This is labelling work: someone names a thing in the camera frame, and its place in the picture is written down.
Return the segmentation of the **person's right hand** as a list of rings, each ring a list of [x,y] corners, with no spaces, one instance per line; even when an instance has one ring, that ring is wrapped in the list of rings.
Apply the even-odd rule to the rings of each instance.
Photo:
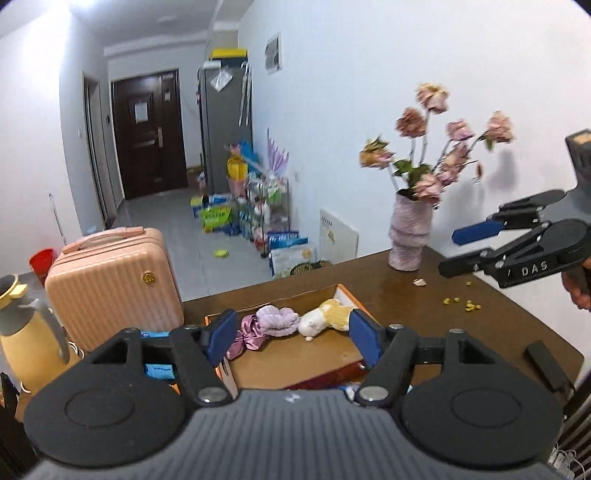
[[[577,266],[561,274],[562,284],[569,293],[572,302],[580,309],[591,309],[590,287],[587,277],[590,275],[590,259],[587,259],[581,266]]]

